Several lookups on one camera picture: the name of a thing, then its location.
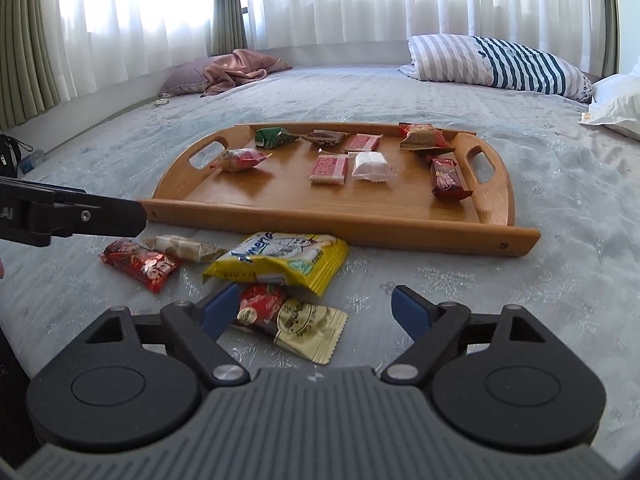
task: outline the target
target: mattress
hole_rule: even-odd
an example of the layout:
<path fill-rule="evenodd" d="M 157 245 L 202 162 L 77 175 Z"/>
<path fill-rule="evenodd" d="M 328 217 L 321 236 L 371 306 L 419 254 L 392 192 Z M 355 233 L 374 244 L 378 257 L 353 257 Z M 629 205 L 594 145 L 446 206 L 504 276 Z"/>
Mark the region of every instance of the mattress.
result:
<path fill-rule="evenodd" d="M 29 177 L 116 197 L 150 196 L 182 150 L 240 122 L 413 121 L 475 130 L 511 174 L 516 224 L 540 229 L 541 240 L 520 259 L 352 247 L 321 299 L 350 315 L 330 366 L 366 364 L 380 372 L 411 344 L 391 316 L 396 284 L 474 312 L 522 304 L 603 381 L 607 407 L 594 447 L 622 466 L 640 445 L 640 150 L 605 128 L 578 124 L 584 110 L 558 96 L 418 82 L 391 67 L 300 68 L 219 96 L 182 96 L 128 112 L 60 147 Z M 143 237 L 167 233 L 226 248 L 241 239 L 154 223 Z M 41 249 L 0 243 L 0 324 L 28 374 L 108 306 L 158 312 L 214 286 L 202 285 L 201 267 L 184 266 L 155 296 L 99 261 L 110 241 L 74 236 Z M 315 368 L 233 329 L 220 344 L 251 373 Z"/>

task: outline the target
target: purple pillow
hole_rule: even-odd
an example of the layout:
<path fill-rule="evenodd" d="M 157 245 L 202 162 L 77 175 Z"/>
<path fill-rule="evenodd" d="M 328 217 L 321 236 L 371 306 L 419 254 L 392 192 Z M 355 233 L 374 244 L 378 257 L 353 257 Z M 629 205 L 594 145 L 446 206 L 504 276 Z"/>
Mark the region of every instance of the purple pillow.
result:
<path fill-rule="evenodd" d="M 202 94 L 207 80 L 202 71 L 220 56 L 203 57 L 179 66 L 164 82 L 160 93 L 175 95 Z"/>

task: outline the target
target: white logo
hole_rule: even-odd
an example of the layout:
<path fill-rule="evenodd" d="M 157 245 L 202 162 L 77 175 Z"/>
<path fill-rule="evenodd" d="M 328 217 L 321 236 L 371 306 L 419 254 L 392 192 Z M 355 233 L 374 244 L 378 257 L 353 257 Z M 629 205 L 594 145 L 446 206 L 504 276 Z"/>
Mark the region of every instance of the white logo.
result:
<path fill-rule="evenodd" d="M 306 378 L 313 383 L 317 383 L 318 381 L 322 381 L 324 379 L 324 375 L 322 375 L 320 372 L 316 372 L 314 374 L 306 376 Z"/>

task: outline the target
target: striped pillow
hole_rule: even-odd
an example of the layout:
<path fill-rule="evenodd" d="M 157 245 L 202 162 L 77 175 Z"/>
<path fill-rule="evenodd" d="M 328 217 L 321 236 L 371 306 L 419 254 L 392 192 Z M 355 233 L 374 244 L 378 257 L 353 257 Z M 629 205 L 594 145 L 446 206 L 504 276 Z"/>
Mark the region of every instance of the striped pillow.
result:
<path fill-rule="evenodd" d="M 420 81 L 451 81 L 557 94 L 586 102 L 593 93 L 578 68 L 552 54 L 493 38 L 412 36 L 413 63 L 400 70 Z"/>

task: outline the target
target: snack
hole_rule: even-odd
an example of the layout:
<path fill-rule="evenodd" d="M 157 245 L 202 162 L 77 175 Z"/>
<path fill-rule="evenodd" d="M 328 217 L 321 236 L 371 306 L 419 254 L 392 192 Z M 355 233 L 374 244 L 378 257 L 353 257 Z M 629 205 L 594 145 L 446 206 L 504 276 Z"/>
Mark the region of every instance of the snack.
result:
<path fill-rule="evenodd" d="M 184 238 L 177 235 L 161 235 L 142 240 L 149 249 L 160 251 L 170 256 L 176 256 L 181 260 L 187 260 L 196 264 L 208 264 L 226 253 L 226 249 L 220 249 L 213 245 Z"/>
<path fill-rule="evenodd" d="M 400 131 L 406 137 L 400 142 L 400 149 L 404 152 L 420 152 L 428 155 L 444 155 L 454 148 L 445 140 L 442 131 L 431 124 L 400 123 Z"/>
<path fill-rule="evenodd" d="M 260 232 L 203 274 L 229 282 L 303 285 L 322 296 L 348 253 L 347 243 L 335 236 Z"/>
<path fill-rule="evenodd" d="M 344 152 L 372 152 L 381 138 L 382 135 L 355 134 L 344 147 Z"/>
<path fill-rule="evenodd" d="M 345 132 L 331 132 L 329 130 L 313 130 L 302 136 L 304 139 L 319 146 L 335 146 L 340 144 L 349 134 Z"/>
<path fill-rule="evenodd" d="M 265 155 L 254 148 L 241 148 L 239 150 L 225 150 L 213 161 L 209 167 L 212 170 L 224 170 L 236 173 L 257 166 L 271 156 Z"/>
<path fill-rule="evenodd" d="M 334 353 L 347 314 L 290 298 L 276 285 L 249 285 L 240 297 L 236 326 L 266 334 L 276 345 L 325 365 Z"/>
<path fill-rule="evenodd" d="M 362 152 L 356 155 L 351 176 L 355 180 L 386 182 L 397 176 L 385 156 L 380 152 Z"/>
<path fill-rule="evenodd" d="M 348 155 L 318 155 L 309 180 L 314 184 L 344 184 Z"/>
<path fill-rule="evenodd" d="M 448 200 L 462 200 L 473 194 L 466 190 L 460 183 L 460 177 L 456 171 L 456 161 L 452 158 L 428 157 L 431 163 L 431 177 L 434 188 L 432 193 L 437 198 Z"/>
<path fill-rule="evenodd" d="M 169 273 L 180 263 L 171 256 L 145 249 L 131 240 L 117 240 L 107 246 L 100 259 L 145 284 L 158 293 L 169 278 Z"/>
<path fill-rule="evenodd" d="M 298 140 L 298 136 L 291 135 L 284 128 L 261 128 L 255 133 L 254 143 L 260 148 L 271 150 L 294 140 Z"/>

